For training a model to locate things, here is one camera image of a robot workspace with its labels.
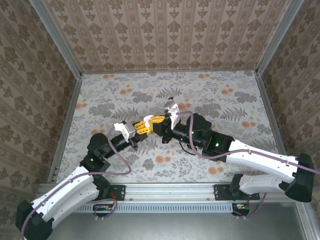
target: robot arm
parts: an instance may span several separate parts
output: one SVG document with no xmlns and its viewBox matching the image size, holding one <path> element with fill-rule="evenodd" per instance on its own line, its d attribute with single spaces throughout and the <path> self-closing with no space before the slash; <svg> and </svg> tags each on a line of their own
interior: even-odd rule
<svg viewBox="0 0 320 240">
<path fill-rule="evenodd" d="M 179 116 L 178 105 L 169 101 L 164 106 L 164 115 L 149 115 L 144 121 L 131 123 L 116 123 L 114 129 L 121 134 L 111 140 L 112 145 L 119 152 L 127 147 L 137 149 L 138 142 L 145 140 L 151 132 L 162 137 L 162 143 L 167 144 L 172 139 L 187 144 L 189 148 L 190 117 L 186 124 L 182 124 Z M 314 173 L 297 168 L 288 163 L 303 165 L 313 169 L 311 158 L 306 154 L 301 154 L 299 158 L 295 156 L 284 156 L 267 152 L 245 143 L 235 140 L 233 137 L 213 131 L 211 122 L 195 113 L 193 114 L 192 142 L 197 149 L 202 149 L 203 156 L 217 156 L 233 150 L 247 150 L 247 152 L 237 152 L 213 161 L 222 161 L 246 165 L 267 175 L 249 176 L 236 174 L 229 186 L 229 192 L 233 199 L 239 196 L 247 196 L 254 193 L 285 193 L 289 198 L 300 202 L 310 202 Z M 17 208 L 16 226 L 21 231 L 27 216 L 34 209 L 34 206 L 41 205 L 32 215 L 24 232 L 28 240 L 47 239 L 52 230 L 69 214 L 80 206 L 92 200 L 116 199 L 121 200 L 121 196 L 112 195 L 109 181 L 102 175 L 89 175 L 92 172 L 105 172 L 110 164 L 106 159 L 114 155 L 114 151 L 108 143 L 107 137 L 102 133 L 93 135 L 87 146 L 88 154 L 64 181 L 58 184 L 47 194 L 35 199 L 31 203 L 23 201 Z M 252 154 L 259 152 L 266 156 Z M 267 157 L 273 156 L 284 159 L 286 163 L 278 162 Z M 83 175 L 71 181 L 74 176 Z M 59 189 L 66 182 L 70 182 L 49 200 L 44 199 Z"/>
</svg>

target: floral tablecloth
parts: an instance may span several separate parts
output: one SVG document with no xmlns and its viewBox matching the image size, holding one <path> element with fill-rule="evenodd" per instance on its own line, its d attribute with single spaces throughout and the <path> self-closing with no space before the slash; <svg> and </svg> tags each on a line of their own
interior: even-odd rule
<svg viewBox="0 0 320 240">
<path fill-rule="evenodd" d="M 213 130 L 277 153 L 253 71 L 83 75 L 57 182 L 79 165 L 93 134 L 107 134 L 114 123 L 123 120 L 137 122 L 150 114 L 161 115 L 169 97 L 174 97 L 181 111 L 204 116 L 212 122 Z M 137 151 L 129 148 L 121 152 L 132 166 L 132 173 L 107 176 L 110 182 L 219 182 L 230 181 L 236 173 L 258 173 L 243 165 L 189 155 L 177 141 L 162 144 L 154 133 L 138 146 Z M 108 171 L 127 170 L 116 156 L 108 161 Z"/>
</svg>

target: floral wallpaper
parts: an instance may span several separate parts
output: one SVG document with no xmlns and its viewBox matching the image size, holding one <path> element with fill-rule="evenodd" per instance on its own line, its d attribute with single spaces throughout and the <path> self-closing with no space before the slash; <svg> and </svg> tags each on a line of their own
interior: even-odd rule
<svg viewBox="0 0 320 240">
<path fill-rule="evenodd" d="M 213 130 L 278 152 L 253 71 L 88 74 L 82 81 L 58 182 L 85 157 L 93 134 L 107 134 L 123 120 L 137 122 L 150 114 L 161 115 L 169 97 L 174 97 L 181 111 L 204 116 Z M 183 123 L 186 120 L 187 116 L 182 118 Z M 178 141 L 162 144 L 154 133 L 138 143 L 137 151 L 128 148 L 121 154 L 132 173 L 108 176 L 113 183 L 217 182 L 230 181 L 236 173 L 258 173 L 243 165 L 189 155 Z M 116 156 L 108 161 L 108 171 L 126 171 Z"/>
<path fill-rule="evenodd" d="M 290 0 L 44 0 L 85 73 L 255 69 Z"/>
<path fill-rule="evenodd" d="M 320 2 L 305 0 L 263 73 L 288 154 L 303 152 L 320 169 Z M 320 223 L 320 192 L 313 208 Z"/>
<path fill-rule="evenodd" d="M 75 78 L 27 0 L 0 1 L 0 239 L 46 182 Z"/>
</svg>

